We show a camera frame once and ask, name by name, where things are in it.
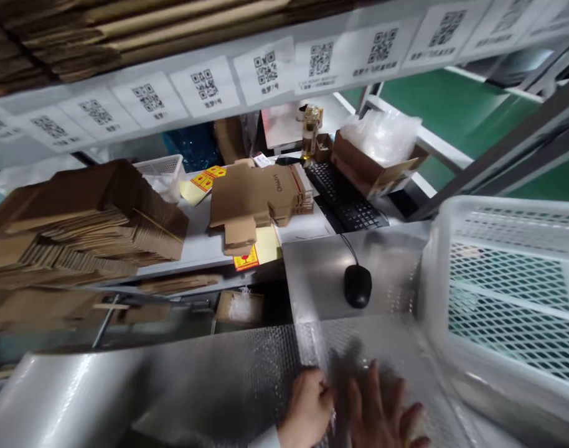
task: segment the sleeve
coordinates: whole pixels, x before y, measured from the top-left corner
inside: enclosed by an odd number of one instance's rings
[[[247,448],[280,448],[276,426],[264,432],[260,437],[251,442]]]

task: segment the brown cardboard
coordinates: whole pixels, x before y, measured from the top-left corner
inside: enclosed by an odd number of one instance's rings
[[[416,145],[409,160],[383,168],[337,131],[331,161],[361,194],[371,198],[398,189],[400,183],[416,171],[428,155],[427,151]]]

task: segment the mouse cable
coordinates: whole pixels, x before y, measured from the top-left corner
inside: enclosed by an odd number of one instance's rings
[[[342,237],[342,240],[347,245],[347,247],[349,248],[349,250],[351,251],[351,253],[353,254],[353,258],[355,258],[355,264],[359,266],[359,260],[357,259],[357,255],[355,254],[355,251],[353,250],[351,243],[349,243],[349,240],[347,239],[347,237],[344,236],[342,233],[341,233],[341,237]]]

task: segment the clear plastic bag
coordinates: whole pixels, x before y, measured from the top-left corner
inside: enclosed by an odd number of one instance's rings
[[[421,118],[399,111],[368,110],[362,119],[350,116],[341,128],[341,135],[386,168],[409,158],[420,126]]]

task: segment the red and yellow label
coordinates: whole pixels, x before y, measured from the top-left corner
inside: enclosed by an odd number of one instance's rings
[[[260,265],[258,254],[255,251],[255,245],[252,246],[252,251],[249,255],[244,255],[242,257],[233,257],[233,260],[235,262],[235,269],[237,272],[255,268],[256,266]]]
[[[191,182],[193,182],[193,184],[201,191],[206,193],[212,188],[214,179],[216,179],[217,177],[222,177],[226,173],[227,173],[226,168],[215,165],[213,167],[208,168],[207,170],[202,171],[200,174],[191,179]]]

